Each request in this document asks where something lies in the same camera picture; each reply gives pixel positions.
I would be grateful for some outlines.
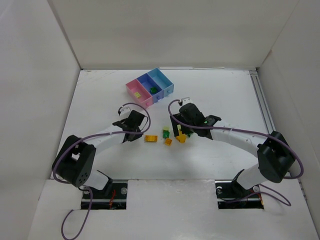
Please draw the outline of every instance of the blue bin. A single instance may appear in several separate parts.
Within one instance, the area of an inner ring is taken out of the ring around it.
[[[161,88],[161,90],[163,90],[163,97],[174,92],[174,84],[159,70],[159,68],[155,68],[147,74]]]

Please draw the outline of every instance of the cable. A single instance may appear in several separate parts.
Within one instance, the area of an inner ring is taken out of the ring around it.
[[[145,122],[143,128],[141,128],[141,130],[143,130],[143,129],[145,128],[145,126],[147,125],[147,123],[148,123],[148,121],[149,121],[149,118],[147,118],[147,116],[144,116],[144,117],[146,118],[146,122]]]
[[[139,105],[139,104],[137,104],[137,103],[134,103],[134,102],[128,102],[128,103],[122,105],[122,106],[119,108],[119,110],[120,110],[122,107],[126,106],[126,105],[136,105],[136,106],[141,107],[141,108],[145,111],[145,113],[147,114],[147,117],[148,117],[148,119],[149,119],[148,127],[147,127],[145,130],[141,131],[141,132],[134,132],[134,131],[114,131],[114,132],[112,132],[111,134],[112,134],[112,135],[113,135],[113,134],[133,134],[133,135],[141,135],[141,134],[144,134],[146,131],[149,130],[149,128],[150,128],[150,126],[151,126],[151,118],[150,118],[149,112],[148,112],[143,106],[141,106],[141,105]],[[60,156],[60,158],[56,161],[56,164],[55,164],[55,166],[54,166],[54,168],[53,168],[53,170],[52,170],[54,180],[56,180],[57,182],[62,183],[62,184],[69,184],[67,181],[62,181],[62,180],[60,180],[60,179],[57,177],[57,168],[58,168],[60,162],[62,161],[62,159],[63,159],[76,145],[78,145],[79,143],[81,143],[81,142],[83,142],[83,141],[85,141],[85,140],[88,140],[88,139],[92,139],[92,138],[96,138],[96,137],[109,136],[109,135],[110,135],[110,132],[98,133],[98,134],[89,135],[89,136],[86,136],[86,137],[83,137],[83,138],[79,139],[79,140],[76,141],[74,144],[72,144],[71,146],[69,146],[69,147],[64,151],[64,153]]]
[[[170,110],[170,107],[173,103],[175,102],[180,102],[179,99],[176,99],[176,100],[173,100],[172,102],[169,103],[168,105],[168,112],[170,114],[170,117],[175,120],[178,124],[180,125],[183,125],[185,127],[188,127],[188,128],[191,128],[191,129],[217,129],[217,130],[227,130],[227,131],[230,131],[232,129],[233,132],[239,132],[239,133],[245,133],[245,134],[255,134],[255,135],[261,135],[261,136],[264,136],[268,139],[271,139],[277,143],[279,143],[280,145],[282,145],[283,147],[285,147],[287,150],[289,150],[289,152],[293,155],[293,157],[296,159],[296,161],[299,163],[299,166],[300,166],[300,173],[297,175],[297,176],[285,176],[284,179],[298,179],[300,178],[303,174],[304,174],[304,166],[300,160],[300,158],[298,157],[298,155],[295,153],[295,151],[293,151],[291,149],[291,147],[289,147],[287,144],[285,144],[283,141],[275,138],[274,136],[271,136],[269,134],[265,134],[265,133],[262,133],[262,132],[258,132],[258,131],[250,131],[250,130],[243,130],[243,129],[238,129],[238,128],[230,128],[230,127],[220,127],[220,126],[192,126],[192,125],[188,125],[188,124],[185,124],[181,121],[179,121],[178,119],[176,119],[174,117],[174,115],[172,114],[171,110]]]
[[[86,212],[85,218],[84,218],[84,220],[83,220],[83,223],[82,223],[82,226],[81,226],[79,232],[78,232],[78,233],[75,235],[75,237],[73,237],[73,238],[67,238],[67,237],[65,236],[65,233],[64,233],[64,225],[65,225],[65,222],[66,222],[68,216],[69,216],[74,210],[70,210],[70,212],[68,212],[68,214],[67,214],[67,215],[65,216],[65,218],[63,219],[62,225],[61,225],[61,235],[62,235],[62,237],[63,237],[64,240],[75,240],[77,237],[79,237],[79,235],[81,234],[82,230],[84,229],[84,226],[85,226],[85,224],[86,224],[87,218],[88,218],[89,213],[90,213],[90,210],[91,210],[92,201],[93,201],[93,198],[94,198],[94,194],[93,194],[91,188],[88,187],[88,186],[86,186],[86,187],[85,187],[85,190],[82,190],[82,189],[80,189],[80,190],[81,190],[81,191],[85,191],[85,190],[88,190],[88,191],[89,191],[89,194],[90,194],[90,203],[89,203],[88,211]]]
[[[106,132],[106,133],[93,134],[93,135],[89,135],[89,136],[86,136],[86,137],[83,137],[83,138],[79,139],[79,140],[76,141],[74,144],[72,144],[71,146],[69,146],[69,147],[64,151],[64,153],[60,156],[60,158],[56,161],[56,164],[55,164],[52,172],[53,172],[53,178],[54,178],[57,182],[62,183],[62,184],[70,184],[70,183],[67,182],[67,181],[62,181],[62,180],[60,180],[60,179],[57,178],[57,168],[58,168],[60,162],[62,161],[62,159],[63,159],[76,145],[78,145],[79,143],[81,143],[81,142],[83,142],[83,141],[85,141],[85,140],[87,140],[87,139],[96,138],[96,137],[102,137],[102,136],[109,136],[109,135],[113,135],[113,134],[142,135],[142,134],[144,134],[146,131],[149,130],[149,128],[150,128],[150,126],[151,126],[151,118],[150,118],[149,112],[148,112],[143,106],[141,106],[141,105],[139,105],[139,104],[137,104],[137,103],[134,103],[134,102],[128,102],[128,103],[122,105],[122,106],[119,108],[119,110],[120,110],[121,108],[123,108],[124,106],[126,106],[126,105],[136,105],[136,106],[142,108],[142,109],[145,111],[146,115],[147,115],[147,122],[149,122],[148,127],[147,127],[145,130],[141,131],[141,132],[134,132],[134,131],[114,131],[114,132],[111,132],[111,133],[110,133],[110,132]],[[83,223],[82,223],[82,226],[81,226],[79,232],[77,233],[77,235],[76,235],[74,238],[67,238],[67,237],[65,236],[65,234],[64,234],[65,221],[66,221],[66,219],[68,218],[68,216],[69,216],[74,210],[71,210],[71,211],[65,216],[65,218],[64,218],[64,220],[63,220],[63,222],[62,222],[62,225],[61,225],[61,234],[62,234],[62,237],[63,237],[64,240],[75,240],[77,237],[79,237],[80,233],[82,232],[82,230],[83,230],[83,228],[84,228],[84,226],[85,226],[85,224],[86,224],[86,221],[87,221],[89,212],[90,212],[91,207],[92,207],[93,192],[92,192],[91,188],[88,187],[88,186],[86,186],[86,187],[85,187],[85,190],[82,190],[82,189],[80,189],[80,188],[79,188],[79,190],[81,190],[81,191],[88,190],[89,193],[90,193],[90,203],[89,203],[89,206],[88,206],[88,211],[87,211],[87,213],[86,213],[86,216],[85,216],[85,218],[84,218],[84,220],[83,220]]]
[[[270,187],[268,187],[268,186],[265,186],[265,185],[263,185],[263,184],[260,184],[260,186],[261,186],[261,187],[264,187],[264,188],[266,188],[266,189],[268,189],[268,190],[270,190],[270,191],[272,191],[272,192],[274,192],[274,193],[276,193],[276,194],[278,194],[278,195],[281,196],[286,202],[282,201],[281,199],[277,198],[276,196],[273,196],[273,195],[271,195],[270,193],[265,192],[265,191],[256,191],[256,192],[250,193],[250,194],[247,195],[247,196],[244,196],[244,197],[241,197],[241,198],[237,198],[237,199],[234,199],[234,200],[227,200],[227,201],[224,201],[224,202],[226,202],[226,203],[228,203],[228,204],[232,204],[232,203],[240,202],[241,200],[247,199],[247,198],[249,198],[249,197],[251,197],[251,196],[253,196],[253,195],[265,194],[265,195],[268,195],[268,196],[274,198],[275,200],[279,201],[280,203],[282,203],[282,204],[284,204],[284,205],[286,205],[286,206],[288,206],[288,207],[291,207],[291,206],[292,206],[292,205],[291,205],[291,202],[290,202],[285,196],[283,196],[280,192],[278,192],[278,191],[276,191],[276,190],[274,190],[274,189],[272,189],[272,188],[270,188]]]

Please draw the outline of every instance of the sorting tray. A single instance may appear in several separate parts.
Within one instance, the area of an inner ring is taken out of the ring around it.
[[[137,79],[128,82],[126,90],[136,103],[147,108],[174,92],[174,84],[155,68]]]

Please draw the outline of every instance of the orange block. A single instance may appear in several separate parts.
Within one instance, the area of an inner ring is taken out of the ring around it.
[[[170,138],[167,138],[164,142],[165,145],[171,146],[172,140]]]

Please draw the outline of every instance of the lego brick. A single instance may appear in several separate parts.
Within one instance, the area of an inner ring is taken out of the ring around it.
[[[183,134],[181,131],[179,131],[179,136],[175,137],[181,144],[184,144],[187,139],[187,135]]]
[[[144,141],[149,143],[156,143],[158,141],[157,135],[145,135]]]
[[[152,88],[150,88],[150,93],[151,94],[156,94],[158,91],[157,89],[153,86]]]
[[[170,138],[167,138],[165,141],[164,141],[164,144],[167,145],[167,146],[171,146],[171,143],[172,143],[172,140]]]
[[[138,93],[137,91],[134,93],[134,95],[137,99],[141,97],[140,93]]]
[[[162,137],[163,137],[164,139],[169,138],[169,137],[170,137],[170,132],[164,131]]]
[[[169,126],[164,126],[163,129],[162,129],[162,131],[163,131],[163,132],[164,132],[164,131],[169,132],[169,131],[170,131],[170,127],[169,127]]]

